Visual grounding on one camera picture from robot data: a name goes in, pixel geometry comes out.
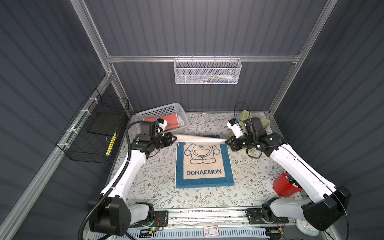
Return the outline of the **green plastic towel basket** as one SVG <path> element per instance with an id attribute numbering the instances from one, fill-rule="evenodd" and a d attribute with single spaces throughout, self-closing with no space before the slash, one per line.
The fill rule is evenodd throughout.
<path id="1" fill-rule="evenodd" d="M 242 127 L 244 132 L 243 136 L 248 139 L 248 146 L 244 149 L 246 149 L 247 153 L 249 149 L 256 149 L 269 157 L 271 155 L 271 152 L 267 150 L 268 145 L 267 143 L 262 141 L 263 138 L 267 136 L 267 132 L 262 125 L 261 119 L 257 117 L 252 117 L 252 115 L 248 111 L 246 111 L 246 113 L 248 113 L 248 118 L 244 120 L 238 119 L 240 126 Z"/>

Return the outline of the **white plastic laundry basket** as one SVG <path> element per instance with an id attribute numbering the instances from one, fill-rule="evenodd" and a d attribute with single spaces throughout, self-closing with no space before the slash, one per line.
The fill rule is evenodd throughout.
<path id="1" fill-rule="evenodd" d="M 143 121 L 144 118 L 160 117 L 169 114 L 178 114 L 181 126 L 166 132 L 179 134 L 186 130 L 186 128 L 189 126 L 189 119 L 183 107 L 179 103 L 168 104 L 137 113 L 135 114 L 135 121 Z"/>

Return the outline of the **pink towel with teal border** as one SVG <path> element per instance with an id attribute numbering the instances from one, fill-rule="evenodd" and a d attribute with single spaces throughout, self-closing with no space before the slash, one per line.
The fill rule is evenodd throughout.
<path id="1" fill-rule="evenodd" d="M 160 116 L 160 117 L 144 118 L 144 121 L 155 122 L 155 121 L 158 121 L 159 119 L 162 119 L 163 121 L 167 122 L 167 125 L 165 126 L 166 131 L 176 129 L 181 126 L 181 122 L 179 120 L 178 114 L 169 114 L 169 115 Z"/>

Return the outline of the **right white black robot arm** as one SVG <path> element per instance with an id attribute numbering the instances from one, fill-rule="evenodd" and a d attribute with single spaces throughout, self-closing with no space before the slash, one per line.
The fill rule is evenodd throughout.
<path id="1" fill-rule="evenodd" d="M 279 195 L 262 208 L 265 222 L 278 218 L 306 220 L 319 231 L 327 230 L 341 217 L 347 217 L 351 192 L 328 181 L 297 154 L 278 133 L 267 134 L 259 118 L 229 120 L 234 136 L 226 140 L 233 152 L 256 149 L 278 163 L 304 190 L 307 200 L 293 201 Z"/>

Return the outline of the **red white label card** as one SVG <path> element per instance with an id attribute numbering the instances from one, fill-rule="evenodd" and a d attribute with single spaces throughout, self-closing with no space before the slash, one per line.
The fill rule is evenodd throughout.
<path id="1" fill-rule="evenodd" d="M 208 226 L 203 227 L 204 231 L 204 237 L 216 237 L 220 235 L 219 227 L 218 226 Z"/>

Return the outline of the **red pen cup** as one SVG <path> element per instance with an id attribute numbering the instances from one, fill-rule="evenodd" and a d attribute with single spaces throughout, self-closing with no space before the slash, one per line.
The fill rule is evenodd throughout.
<path id="1" fill-rule="evenodd" d="M 273 189 L 280 197 L 289 198 L 303 190 L 296 181 L 290 181 L 289 177 L 287 172 L 283 172 L 273 182 Z"/>

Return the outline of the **blue white towel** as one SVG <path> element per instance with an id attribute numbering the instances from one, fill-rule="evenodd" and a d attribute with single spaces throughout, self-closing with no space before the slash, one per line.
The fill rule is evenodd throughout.
<path id="1" fill-rule="evenodd" d="M 234 186 L 224 136 L 178 135 L 175 180 L 177 189 Z"/>

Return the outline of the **black pad in basket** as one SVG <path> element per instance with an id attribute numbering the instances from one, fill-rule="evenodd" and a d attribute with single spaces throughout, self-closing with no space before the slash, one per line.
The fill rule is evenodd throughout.
<path id="1" fill-rule="evenodd" d="M 120 117 L 108 113 L 98 113 L 91 121 L 87 132 L 103 136 L 113 136 L 119 124 Z"/>

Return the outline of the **white wall clock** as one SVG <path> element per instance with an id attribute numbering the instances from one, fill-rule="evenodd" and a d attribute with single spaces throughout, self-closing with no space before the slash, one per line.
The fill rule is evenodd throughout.
<path id="1" fill-rule="evenodd" d="M 309 222 L 305 220 L 296 219 L 296 227 L 301 233 L 307 236 L 315 237 L 315 236 L 318 236 L 320 233 L 319 230 L 317 230 L 315 227 L 313 227 Z"/>

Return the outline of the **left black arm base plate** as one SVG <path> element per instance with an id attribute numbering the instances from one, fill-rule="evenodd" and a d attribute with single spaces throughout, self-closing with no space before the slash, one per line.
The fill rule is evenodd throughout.
<path id="1" fill-rule="evenodd" d="M 152 228 L 152 227 L 167 227 L 169 220 L 169 211 L 154 211 L 153 216 L 148 220 L 137 222 L 130 228 Z"/>

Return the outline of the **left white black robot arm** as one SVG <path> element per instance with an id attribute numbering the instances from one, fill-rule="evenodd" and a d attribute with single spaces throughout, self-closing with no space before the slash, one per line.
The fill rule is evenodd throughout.
<path id="1" fill-rule="evenodd" d="M 103 240 L 111 236 L 124 236 L 137 222 L 153 220 L 153 204 L 139 202 L 128 206 L 127 197 L 133 181 L 154 150 L 172 146 L 177 137 L 167 133 L 167 121 L 139 121 L 141 132 L 127 140 L 128 152 L 118 172 L 100 192 L 88 201 L 88 214 L 80 224 L 78 239 L 84 238 L 86 226 L 91 231 L 103 233 Z"/>

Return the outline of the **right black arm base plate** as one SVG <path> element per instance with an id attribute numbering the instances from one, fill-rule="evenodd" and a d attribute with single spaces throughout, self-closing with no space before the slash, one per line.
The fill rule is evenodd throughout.
<path id="1" fill-rule="evenodd" d="M 249 208 L 245 210 L 245 214 L 251 225 L 289 223 L 288 218 L 276 217 L 269 208 Z"/>

